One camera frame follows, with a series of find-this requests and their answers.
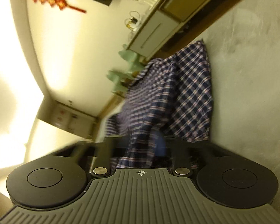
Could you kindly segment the blue plaid shirt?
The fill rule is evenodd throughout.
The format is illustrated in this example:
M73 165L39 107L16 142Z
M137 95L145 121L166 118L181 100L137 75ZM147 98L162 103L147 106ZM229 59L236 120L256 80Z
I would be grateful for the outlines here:
M129 140L124 155L111 159L111 168L150 167L157 132L189 143L209 139L212 106L204 41L151 60L130 84L121 111L107 119L106 136Z

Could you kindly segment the white door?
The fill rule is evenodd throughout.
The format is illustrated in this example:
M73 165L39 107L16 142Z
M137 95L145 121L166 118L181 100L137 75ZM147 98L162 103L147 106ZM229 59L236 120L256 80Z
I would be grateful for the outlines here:
M93 129L97 118L63 103L44 100L37 118L85 139L93 139Z

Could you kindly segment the left green plastic chair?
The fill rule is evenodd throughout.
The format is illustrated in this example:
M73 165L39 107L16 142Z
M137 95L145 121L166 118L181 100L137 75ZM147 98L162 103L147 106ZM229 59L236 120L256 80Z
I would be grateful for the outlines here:
M131 74L123 73L116 70L109 70L106 77L113 82L114 85L112 88L112 92L115 94L125 94L128 90L128 86L125 85L125 80L134 80L134 77Z

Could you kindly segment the green plastic chair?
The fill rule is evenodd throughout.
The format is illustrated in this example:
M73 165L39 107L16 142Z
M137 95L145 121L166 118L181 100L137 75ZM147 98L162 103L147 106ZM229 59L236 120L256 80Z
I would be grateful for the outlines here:
M134 77L131 74L123 73L116 70L109 70L106 77L113 82L114 85L112 88L112 92L115 94L125 94L128 90L128 86L125 85L125 80L134 80Z
M127 48L127 45L124 44L123 49L118 52L119 56L128 62L129 70L142 70L145 67L144 56L130 50Z

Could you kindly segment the right green plastic chair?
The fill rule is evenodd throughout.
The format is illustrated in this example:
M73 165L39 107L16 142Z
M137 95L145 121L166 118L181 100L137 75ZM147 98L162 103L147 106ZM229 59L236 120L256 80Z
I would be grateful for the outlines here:
M142 70L145 67L144 56L130 50L127 48L127 45L124 44L123 49L118 52L119 56L128 62L129 70Z

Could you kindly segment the red Chinese knot decoration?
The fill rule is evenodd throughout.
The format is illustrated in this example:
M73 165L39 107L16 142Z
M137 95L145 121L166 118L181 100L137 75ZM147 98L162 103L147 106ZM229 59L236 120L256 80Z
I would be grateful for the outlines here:
M83 14L87 13L86 10L68 4L66 0L32 0L32 1L34 3L39 2L41 5L48 3L51 8L58 7L60 11L63 11L65 8L69 8L74 11L81 12Z

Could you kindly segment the long grey sideboard cabinet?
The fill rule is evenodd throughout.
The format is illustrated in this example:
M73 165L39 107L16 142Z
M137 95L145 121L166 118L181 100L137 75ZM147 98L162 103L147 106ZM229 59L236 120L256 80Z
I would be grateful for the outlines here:
M127 49L150 59L211 0L158 0L143 20Z

